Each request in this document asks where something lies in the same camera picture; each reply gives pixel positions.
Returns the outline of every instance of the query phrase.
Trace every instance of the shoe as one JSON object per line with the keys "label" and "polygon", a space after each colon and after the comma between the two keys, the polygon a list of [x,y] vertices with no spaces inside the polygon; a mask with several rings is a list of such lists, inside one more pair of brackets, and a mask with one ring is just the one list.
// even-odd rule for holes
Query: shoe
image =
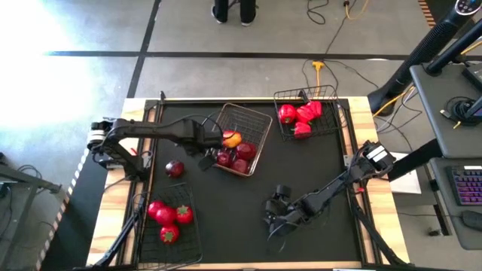
{"label": "shoe", "polygon": [[211,7],[211,15],[216,19],[216,22],[218,22],[219,24],[224,23],[224,22],[221,22],[220,20],[218,20],[218,18],[216,18],[216,16],[214,16],[214,5]]}
{"label": "shoe", "polygon": [[255,20],[255,18],[253,18],[253,20],[252,20],[251,22],[249,22],[249,23],[241,22],[241,26],[244,26],[244,27],[250,26],[250,25],[253,23],[253,21]]}

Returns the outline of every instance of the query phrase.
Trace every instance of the wire basket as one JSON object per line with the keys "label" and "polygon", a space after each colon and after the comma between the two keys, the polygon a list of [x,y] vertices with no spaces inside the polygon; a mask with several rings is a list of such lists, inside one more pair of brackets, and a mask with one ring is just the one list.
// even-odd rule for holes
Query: wire basket
{"label": "wire basket", "polygon": [[187,225],[178,224],[179,238],[169,245],[160,240],[161,226],[154,219],[146,216],[139,269],[171,270],[201,261],[203,252],[191,188],[186,183],[182,183],[152,190],[149,200],[150,202],[161,200],[173,208],[182,205],[190,206],[194,213],[194,221]]}
{"label": "wire basket", "polygon": [[[253,175],[256,169],[256,164],[258,163],[261,155],[261,151],[263,150],[264,142],[266,141],[266,137],[270,131],[273,118],[269,115],[254,111],[252,109],[227,103],[224,104],[216,122],[223,129],[223,131],[230,130],[239,132],[243,138],[243,142],[248,142],[256,146],[257,153],[255,158],[249,161],[248,173],[246,174],[218,164],[215,164],[215,166],[243,177]],[[229,150],[229,152],[231,158],[233,159],[234,150]]]}
{"label": "wire basket", "polygon": [[278,91],[274,93],[273,98],[283,141],[296,139],[294,136],[295,122],[285,124],[279,119],[278,110],[284,104],[299,107],[307,104],[310,100],[322,103],[322,116],[310,121],[311,132],[306,133],[306,135],[303,134],[304,138],[323,136],[336,132],[343,126],[345,121],[343,111],[340,110],[341,106],[337,92],[331,85]]}

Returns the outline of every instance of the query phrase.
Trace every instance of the keyboard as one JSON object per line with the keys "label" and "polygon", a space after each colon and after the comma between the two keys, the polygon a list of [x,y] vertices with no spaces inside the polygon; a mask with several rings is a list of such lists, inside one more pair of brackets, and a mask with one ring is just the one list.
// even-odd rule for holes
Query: keyboard
{"label": "keyboard", "polygon": [[448,166],[447,173],[460,206],[482,206],[482,166]]}

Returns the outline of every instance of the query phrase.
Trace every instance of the gray floor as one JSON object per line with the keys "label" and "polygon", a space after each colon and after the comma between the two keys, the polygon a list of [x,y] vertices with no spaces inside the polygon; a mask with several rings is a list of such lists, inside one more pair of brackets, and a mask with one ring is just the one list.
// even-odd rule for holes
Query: gray floor
{"label": "gray floor", "polygon": [[[358,0],[355,13],[362,2]],[[154,0],[37,1],[13,9],[27,11],[28,16],[22,20],[16,18],[15,22],[18,31],[28,35],[8,32],[7,37],[15,38],[18,41],[15,45],[27,53],[7,54],[3,59],[10,69],[0,106],[3,117],[0,150],[12,166],[30,163],[44,178],[67,186],[83,154],[89,123],[103,116],[119,115],[136,64],[136,58],[54,57],[34,53],[139,50],[153,3]],[[256,21],[243,28],[239,24],[239,7],[230,11],[228,23],[218,25],[209,14],[211,3],[211,0],[163,0],[148,49],[324,53],[344,17],[341,2],[331,2],[320,10],[327,23],[319,26],[307,18],[306,0],[259,0]],[[313,5],[318,3],[321,1],[315,0]],[[417,0],[372,0],[360,20],[345,23],[330,53],[408,54],[427,31],[429,27]],[[343,62],[378,85],[384,84],[401,64],[376,60]],[[136,97],[158,97],[161,90],[168,97],[272,96],[278,90],[306,85],[301,73],[303,64],[301,59],[147,58]],[[339,81],[339,96],[364,96],[375,89],[352,70],[335,62],[328,65]],[[314,85],[315,72],[310,62],[304,70]],[[326,68],[322,70],[322,84],[335,85]],[[407,105],[423,109],[418,96]],[[402,124],[413,114],[402,109],[394,124]],[[425,113],[402,131],[413,148],[433,138]],[[391,151],[409,151],[397,132],[380,135],[380,140]],[[39,221],[53,221],[62,197],[42,193],[35,199],[29,232],[23,235],[24,248],[17,253],[15,268],[35,264],[50,229]],[[14,214],[21,206],[21,199],[17,201]],[[0,209],[5,210],[2,202]],[[428,207],[399,211],[433,214]],[[478,260],[482,253],[462,250],[455,236],[426,236],[428,227],[437,227],[435,218],[401,215],[400,220],[410,259],[415,264],[482,269]],[[0,221],[0,228],[4,226],[5,221]]]}

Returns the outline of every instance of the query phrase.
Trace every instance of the black pants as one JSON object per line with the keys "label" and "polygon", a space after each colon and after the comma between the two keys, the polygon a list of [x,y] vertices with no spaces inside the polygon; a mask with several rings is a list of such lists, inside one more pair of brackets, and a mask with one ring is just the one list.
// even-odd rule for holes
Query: black pants
{"label": "black pants", "polygon": [[[256,0],[240,0],[241,22],[250,23],[256,16]],[[214,16],[220,22],[227,22],[228,0],[215,0]]]}

